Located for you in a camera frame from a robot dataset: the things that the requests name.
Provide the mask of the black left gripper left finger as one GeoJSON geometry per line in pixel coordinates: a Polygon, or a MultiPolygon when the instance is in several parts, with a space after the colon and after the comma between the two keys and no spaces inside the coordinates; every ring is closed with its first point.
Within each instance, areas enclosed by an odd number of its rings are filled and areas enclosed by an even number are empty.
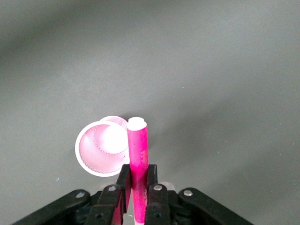
{"type": "Polygon", "coordinates": [[[122,225],[131,194],[131,172],[123,165],[117,182],[91,195],[76,189],[14,222],[15,225],[122,225]]]}

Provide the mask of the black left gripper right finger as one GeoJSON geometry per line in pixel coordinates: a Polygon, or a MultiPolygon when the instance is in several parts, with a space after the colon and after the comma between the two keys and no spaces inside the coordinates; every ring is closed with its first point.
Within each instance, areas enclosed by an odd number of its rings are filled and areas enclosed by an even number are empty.
{"type": "Polygon", "coordinates": [[[146,225],[250,225],[251,222],[196,188],[176,193],[158,182],[157,165],[148,167],[146,225]]]}

